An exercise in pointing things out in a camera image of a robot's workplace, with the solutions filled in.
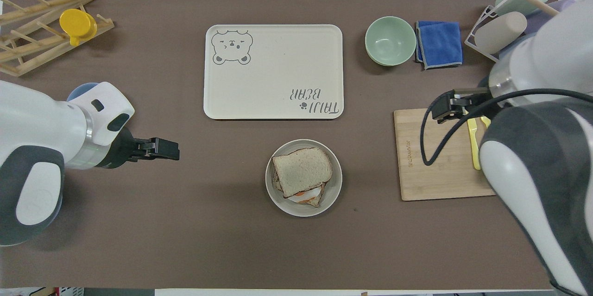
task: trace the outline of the wooden cutting board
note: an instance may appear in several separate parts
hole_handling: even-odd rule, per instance
[[[403,201],[450,199],[495,195],[482,171],[475,170],[467,125],[460,127],[447,142],[434,164],[426,166],[420,154],[420,125],[425,108],[397,110],[393,113],[396,128],[397,161]],[[476,119],[480,142],[484,124]],[[424,129],[426,158],[434,153],[455,120],[442,125],[429,116]]]

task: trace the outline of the blue towel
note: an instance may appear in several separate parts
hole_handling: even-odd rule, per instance
[[[462,64],[458,22],[418,21],[416,32],[416,59],[424,64],[424,69]]]

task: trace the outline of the cutting board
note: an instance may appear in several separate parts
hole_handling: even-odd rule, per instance
[[[204,112],[212,119],[335,119],[344,109],[335,25],[214,25]]]
[[[434,164],[429,167],[424,165],[420,153],[420,125],[424,112],[426,109],[417,108],[393,113],[402,200],[495,195],[484,173],[473,167],[467,125],[453,134]],[[479,119],[476,122],[476,138],[480,142],[485,126]],[[454,124],[455,120],[452,120],[439,125],[429,116],[424,129],[427,159]]]

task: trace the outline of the white tray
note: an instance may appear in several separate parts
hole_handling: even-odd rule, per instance
[[[343,108],[337,26],[214,25],[206,32],[210,118],[335,119]]]

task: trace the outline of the wooden rack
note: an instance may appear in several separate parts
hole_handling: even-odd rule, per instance
[[[36,0],[39,2],[38,4],[28,7],[21,7],[9,0],[1,1],[14,7],[15,10],[0,15],[0,26],[40,15],[40,17],[27,22],[27,24],[0,36],[0,49],[2,49],[0,50],[0,72],[13,76],[21,76],[74,49],[74,46],[70,45],[68,35],[65,32],[57,31],[48,26],[48,24],[59,19],[60,15],[66,9],[77,7],[85,11],[83,5],[92,0]],[[111,19],[104,18],[101,15],[97,15],[97,17],[100,21],[97,22],[97,34],[95,37],[115,27]],[[53,36],[40,40],[28,36],[28,34],[40,28],[51,32]],[[27,43],[17,46],[17,41],[21,42],[21,40],[25,40]],[[24,56],[41,51],[44,52],[32,59],[27,61],[23,59]],[[6,64],[6,62],[12,60],[18,60],[19,64],[16,66]]]

